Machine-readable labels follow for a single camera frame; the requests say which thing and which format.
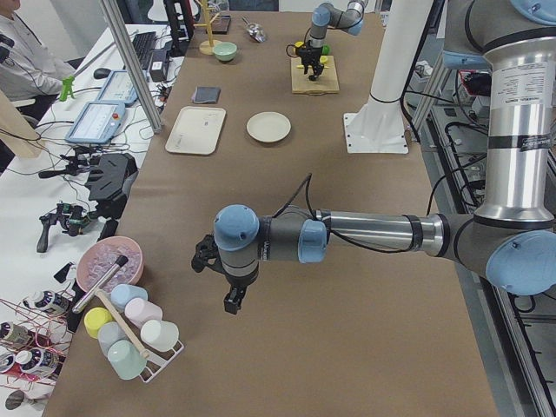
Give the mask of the cream rabbit tray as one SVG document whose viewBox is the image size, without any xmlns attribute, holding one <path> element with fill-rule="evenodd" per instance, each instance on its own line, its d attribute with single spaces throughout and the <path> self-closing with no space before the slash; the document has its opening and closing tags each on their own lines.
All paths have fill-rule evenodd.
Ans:
<svg viewBox="0 0 556 417">
<path fill-rule="evenodd" d="M 182 108 L 169 134 L 165 149 L 169 153 L 211 155 L 218 143 L 226 110 L 214 107 Z"/>
</svg>

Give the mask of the yellow plastic knife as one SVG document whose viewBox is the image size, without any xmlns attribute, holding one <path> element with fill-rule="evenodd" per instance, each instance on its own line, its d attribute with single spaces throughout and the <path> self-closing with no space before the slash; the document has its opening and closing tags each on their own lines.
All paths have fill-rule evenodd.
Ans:
<svg viewBox="0 0 556 417">
<path fill-rule="evenodd" d="M 296 67 L 297 69 L 304 69 L 304 68 L 305 68 L 305 67 L 304 67 L 303 65 L 301 65 L 301 64 L 296 65 L 295 67 Z M 324 66 L 323 66 L 323 69 L 329 69 L 329 68 L 330 68 L 330 67 L 327 66 L 327 65 L 324 65 Z"/>
</svg>

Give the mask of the metal scoop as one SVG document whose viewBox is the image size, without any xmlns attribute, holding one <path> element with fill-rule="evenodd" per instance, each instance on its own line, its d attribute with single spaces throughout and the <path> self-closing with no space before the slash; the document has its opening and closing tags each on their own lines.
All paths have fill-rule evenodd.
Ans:
<svg viewBox="0 0 556 417">
<path fill-rule="evenodd" d="M 247 17 L 242 17 L 242 21 L 246 25 L 249 35 L 258 43 L 264 43 L 267 40 L 264 29 L 258 23 L 251 23 Z"/>
</svg>

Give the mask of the round beige plate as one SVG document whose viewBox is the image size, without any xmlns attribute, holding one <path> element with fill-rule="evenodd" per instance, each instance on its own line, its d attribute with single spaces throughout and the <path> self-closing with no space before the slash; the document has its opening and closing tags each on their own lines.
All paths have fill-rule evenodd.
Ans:
<svg viewBox="0 0 556 417">
<path fill-rule="evenodd" d="M 248 134 L 257 142 L 274 143 L 284 139 L 291 130 L 289 119 L 278 112 L 261 112 L 249 118 Z"/>
</svg>

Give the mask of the mint green bowl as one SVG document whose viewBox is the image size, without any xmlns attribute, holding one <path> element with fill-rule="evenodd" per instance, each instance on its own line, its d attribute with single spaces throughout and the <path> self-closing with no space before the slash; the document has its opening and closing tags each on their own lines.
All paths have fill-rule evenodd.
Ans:
<svg viewBox="0 0 556 417">
<path fill-rule="evenodd" d="M 222 62 L 231 62 L 237 55 L 238 47 L 235 43 L 220 42 L 213 47 L 213 55 Z"/>
</svg>

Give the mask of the metal muddler stick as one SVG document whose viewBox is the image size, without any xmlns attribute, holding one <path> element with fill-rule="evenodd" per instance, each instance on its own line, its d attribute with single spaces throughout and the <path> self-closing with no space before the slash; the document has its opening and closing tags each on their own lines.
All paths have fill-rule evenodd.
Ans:
<svg viewBox="0 0 556 417">
<path fill-rule="evenodd" d="M 101 289 L 102 286 L 107 283 L 114 275 L 116 275 L 116 273 L 123 267 L 125 266 L 129 261 L 129 258 L 125 255 L 119 255 L 116 258 L 116 261 L 114 262 L 114 264 L 104 273 L 104 275 L 97 281 L 95 282 L 92 287 L 90 288 L 90 290 L 88 290 L 73 306 L 73 308 L 71 309 L 73 314 L 80 314 L 85 307 L 87 306 L 87 304 L 90 302 L 90 300 L 95 296 L 96 291 L 98 289 Z"/>
</svg>

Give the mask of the pink plastic cup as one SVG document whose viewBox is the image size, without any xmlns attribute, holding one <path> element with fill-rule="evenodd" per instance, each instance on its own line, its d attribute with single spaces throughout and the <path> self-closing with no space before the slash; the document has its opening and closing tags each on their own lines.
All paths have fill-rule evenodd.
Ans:
<svg viewBox="0 0 556 417">
<path fill-rule="evenodd" d="M 133 298 L 125 306 L 124 314 L 137 328 L 141 328 L 147 321 L 160 321 L 163 317 L 162 309 L 143 298 Z"/>
</svg>

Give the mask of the white plastic cup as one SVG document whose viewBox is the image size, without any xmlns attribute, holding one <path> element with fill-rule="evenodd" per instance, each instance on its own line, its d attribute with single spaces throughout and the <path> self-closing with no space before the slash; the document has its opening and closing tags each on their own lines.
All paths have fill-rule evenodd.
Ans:
<svg viewBox="0 0 556 417">
<path fill-rule="evenodd" d="M 179 339 L 179 328 L 171 321 L 149 320 L 141 328 L 141 339 L 152 348 L 169 351 Z"/>
</svg>

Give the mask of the blue plastic cup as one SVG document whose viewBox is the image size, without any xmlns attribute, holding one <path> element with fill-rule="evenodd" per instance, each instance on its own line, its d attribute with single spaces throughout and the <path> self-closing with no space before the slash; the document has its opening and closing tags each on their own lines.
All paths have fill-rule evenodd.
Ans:
<svg viewBox="0 0 556 417">
<path fill-rule="evenodd" d="M 135 298 L 147 300 L 148 292 L 145 288 L 130 284 L 119 284 L 110 292 L 110 300 L 118 312 L 123 312 L 126 305 Z"/>
</svg>

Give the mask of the wooden mug tree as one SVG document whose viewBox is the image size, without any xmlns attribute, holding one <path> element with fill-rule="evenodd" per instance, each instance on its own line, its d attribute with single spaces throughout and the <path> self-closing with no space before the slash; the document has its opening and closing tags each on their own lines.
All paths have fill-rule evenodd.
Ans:
<svg viewBox="0 0 556 417">
<path fill-rule="evenodd" d="M 213 23 L 221 17 L 221 10 L 219 7 L 209 7 L 207 0 L 195 0 L 195 3 L 199 6 L 199 10 L 202 14 L 202 22 L 195 23 L 194 26 L 196 28 L 203 28 L 206 30 L 208 39 L 203 41 L 199 45 L 199 51 L 203 55 L 213 55 L 214 54 L 214 47 L 222 41 L 215 39 L 215 35 L 212 29 Z"/>
</svg>

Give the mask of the grey folded cloth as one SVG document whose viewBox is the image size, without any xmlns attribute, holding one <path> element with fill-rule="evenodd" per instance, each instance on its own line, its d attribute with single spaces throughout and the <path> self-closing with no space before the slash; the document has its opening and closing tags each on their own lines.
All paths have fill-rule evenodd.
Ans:
<svg viewBox="0 0 556 417">
<path fill-rule="evenodd" d="M 220 87 L 199 86 L 195 88 L 191 100 L 196 104 L 217 103 L 220 93 Z"/>
</svg>

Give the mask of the pink bowl with ice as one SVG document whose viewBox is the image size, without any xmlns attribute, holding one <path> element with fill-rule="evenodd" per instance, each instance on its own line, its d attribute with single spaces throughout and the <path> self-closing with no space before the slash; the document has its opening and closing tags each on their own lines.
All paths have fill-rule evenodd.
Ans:
<svg viewBox="0 0 556 417">
<path fill-rule="evenodd" d="M 76 270 L 79 288 L 89 291 L 121 255 L 126 256 L 128 261 L 103 285 L 103 289 L 111 292 L 119 284 L 137 284 L 144 267 L 140 246 L 131 238 L 111 236 L 97 242 L 82 256 Z"/>
</svg>

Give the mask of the white cup rack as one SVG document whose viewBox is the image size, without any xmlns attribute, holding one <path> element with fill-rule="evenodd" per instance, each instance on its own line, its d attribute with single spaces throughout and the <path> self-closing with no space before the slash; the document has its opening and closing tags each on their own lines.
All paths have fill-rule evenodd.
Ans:
<svg viewBox="0 0 556 417">
<path fill-rule="evenodd" d="M 177 341 L 170 350 L 165 352 L 157 351 L 152 347 L 148 347 L 147 352 L 149 353 L 149 356 L 147 357 L 146 366 L 139 375 L 141 381 L 143 383 L 150 383 L 154 378 L 161 374 L 173 360 L 177 358 L 185 347 L 186 345 L 181 341 Z"/>
</svg>

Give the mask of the grey plastic cup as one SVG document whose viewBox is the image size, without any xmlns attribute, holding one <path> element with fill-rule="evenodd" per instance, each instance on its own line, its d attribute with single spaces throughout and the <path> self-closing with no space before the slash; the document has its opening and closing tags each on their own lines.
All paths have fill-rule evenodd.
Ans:
<svg viewBox="0 0 556 417">
<path fill-rule="evenodd" d="M 98 331 L 97 340 L 103 355 L 108 356 L 109 349 L 118 341 L 127 340 L 120 325 L 116 321 L 105 323 Z"/>
</svg>

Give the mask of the yellow plastic cup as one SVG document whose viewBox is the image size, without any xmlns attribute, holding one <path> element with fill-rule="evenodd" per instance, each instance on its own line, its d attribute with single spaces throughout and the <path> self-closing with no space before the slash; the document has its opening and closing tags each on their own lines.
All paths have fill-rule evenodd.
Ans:
<svg viewBox="0 0 556 417">
<path fill-rule="evenodd" d="M 97 339 L 102 326 L 113 320 L 113 316 L 107 308 L 96 307 L 90 309 L 85 314 L 83 323 L 88 335 L 93 339 Z"/>
</svg>

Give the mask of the mint plastic cup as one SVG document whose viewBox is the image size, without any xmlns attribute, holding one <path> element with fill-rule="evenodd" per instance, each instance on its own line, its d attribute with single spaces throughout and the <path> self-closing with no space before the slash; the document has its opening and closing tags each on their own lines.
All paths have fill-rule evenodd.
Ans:
<svg viewBox="0 0 556 417">
<path fill-rule="evenodd" d="M 147 364 L 147 360 L 127 340 L 120 340 L 114 343 L 109 348 L 107 358 L 117 375 L 125 381 L 139 376 Z"/>
</svg>

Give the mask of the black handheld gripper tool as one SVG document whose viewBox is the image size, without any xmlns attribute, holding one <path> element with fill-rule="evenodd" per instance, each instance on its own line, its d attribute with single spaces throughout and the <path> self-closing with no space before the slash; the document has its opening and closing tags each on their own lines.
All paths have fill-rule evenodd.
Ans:
<svg viewBox="0 0 556 417">
<path fill-rule="evenodd" d="M 86 211 L 81 205 L 59 202 L 54 212 L 39 217 L 43 230 L 36 245 L 37 253 L 45 253 L 49 246 L 49 232 L 58 223 L 63 232 L 71 237 L 81 235 L 89 224 L 98 218 L 96 210 Z"/>
</svg>

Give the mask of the black keyboard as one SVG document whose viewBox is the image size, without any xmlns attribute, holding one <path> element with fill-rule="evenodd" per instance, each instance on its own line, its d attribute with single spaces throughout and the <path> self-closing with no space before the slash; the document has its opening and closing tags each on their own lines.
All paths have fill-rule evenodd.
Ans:
<svg viewBox="0 0 556 417">
<path fill-rule="evenodd" d="M 137 59 L 142 70 L 149 68 L 153 50 L 156 45 L 156 32 L 149 31 L 138 33 L 132 40 Z"/>
</svg>

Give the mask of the near teach pendant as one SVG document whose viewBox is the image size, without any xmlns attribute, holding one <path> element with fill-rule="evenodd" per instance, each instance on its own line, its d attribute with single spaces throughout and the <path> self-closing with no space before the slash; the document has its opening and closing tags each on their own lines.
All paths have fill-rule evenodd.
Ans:
<svg viewBox="0 0 556 417">
<path fill-rule="evenodd" d="M 65 136 L 76 144 L 105 144 L 121 125 L 126 106 L 120 101 L 88 102 Z"/>
</svg>

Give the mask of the teach pendant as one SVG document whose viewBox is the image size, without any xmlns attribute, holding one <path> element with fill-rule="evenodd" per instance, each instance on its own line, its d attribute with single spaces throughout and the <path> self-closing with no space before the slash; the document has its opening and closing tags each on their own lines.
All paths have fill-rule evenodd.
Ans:
<svg viewBox="0 0 556 417">
<path fill-rule="evenodd" d="M 120 101 L 88 102 L 65 136 L 76 144 L 105 144 L 121 125 L 126 106 Z"/>
<path fill-rule="evenodd" d="M 126 107 L 138 98 L 135 87 L 125 69 L 112 70 L 97 96 L 98 101 L 118 101 Z"/>
</svg>

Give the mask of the far teach pendant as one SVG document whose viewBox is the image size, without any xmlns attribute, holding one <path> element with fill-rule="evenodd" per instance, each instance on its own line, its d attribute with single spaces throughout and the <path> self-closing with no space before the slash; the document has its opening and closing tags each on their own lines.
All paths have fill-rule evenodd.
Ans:
<svg viewBox="0 0 556 417">
<path fill-rule="evenodd" d="M 112 70 L 97 96 L 98 101 L 118 101 L 126 107 L 138 98 L 135 87 L 125 69 Z"/>
</svg>

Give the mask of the computer mouse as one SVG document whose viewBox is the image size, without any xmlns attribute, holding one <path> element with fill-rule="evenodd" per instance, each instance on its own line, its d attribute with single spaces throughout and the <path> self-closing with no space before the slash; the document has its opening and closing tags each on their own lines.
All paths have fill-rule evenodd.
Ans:
<svg viewBox="0 0 556 417">
<path fill-rule="evenodd" d="M 96 79 L 96 80 L 101 80 L 101 79 L 107 78 L 110 73 L 111 73 L 111 70 L 108 69 L 108 68 L 98 68 L 98 69 L 94 70 L 93 78 Z"/>
</svg>

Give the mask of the green mini tripod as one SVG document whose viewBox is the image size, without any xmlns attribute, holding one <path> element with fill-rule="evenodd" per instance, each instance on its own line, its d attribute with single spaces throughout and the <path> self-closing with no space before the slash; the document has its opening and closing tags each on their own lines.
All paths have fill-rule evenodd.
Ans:
<svg viewBox="0 0 556 417">
<path fill-rule="evenodd" d="M 75 81 L 74 76 L 68 76 L 62 80 L 62 90 L 59 96 L 60 102 L 65 102 L 69 97 L 74 97 L 73 82 Z"/>
</svg>

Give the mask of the seated person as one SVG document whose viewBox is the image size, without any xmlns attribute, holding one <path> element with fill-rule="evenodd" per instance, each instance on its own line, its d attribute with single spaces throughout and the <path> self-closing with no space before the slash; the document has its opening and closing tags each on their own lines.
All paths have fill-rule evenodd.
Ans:
<svg viewBox="0 0 556 417">
<path fill-rule="evenodd" d="M 1 34 L 14 42 L 1 64 L 1 91 L 11 100 L 57 96 L 75 69 L 50 53 L 17 15 L 20 1 L 1 2 Z"/>
</svg>

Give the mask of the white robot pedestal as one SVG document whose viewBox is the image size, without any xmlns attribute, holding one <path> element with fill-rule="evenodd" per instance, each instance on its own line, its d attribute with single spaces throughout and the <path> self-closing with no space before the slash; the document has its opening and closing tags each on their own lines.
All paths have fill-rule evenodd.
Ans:
<svg viewBox="0 0 556 417">
<path fill-rule="evenodd" d="M 343 115 L 347 152 L 406 154 L 407 143 L 400 96 L 405 71 L 411 64 L 405 57 L 396 62 L 403 42 L 411 36 L 402 26 L 414 3 L 393 1 L 367 103 L 356 113 Z"/>
</svg>

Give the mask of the aluminium frame post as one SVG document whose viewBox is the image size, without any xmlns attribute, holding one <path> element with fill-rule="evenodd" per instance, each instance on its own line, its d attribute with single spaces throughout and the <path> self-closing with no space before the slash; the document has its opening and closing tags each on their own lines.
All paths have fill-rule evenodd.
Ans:
<svg viewBox="0 0 556 417">
<path fill-rule="evenodd" d="M 117 1 L 100 0 L 99 4 L 150 127 L 155 134 L 158 134 L 162 131 L 162 120 L 150 94 L 149 86 L 145 80 Z"/>
</svg>

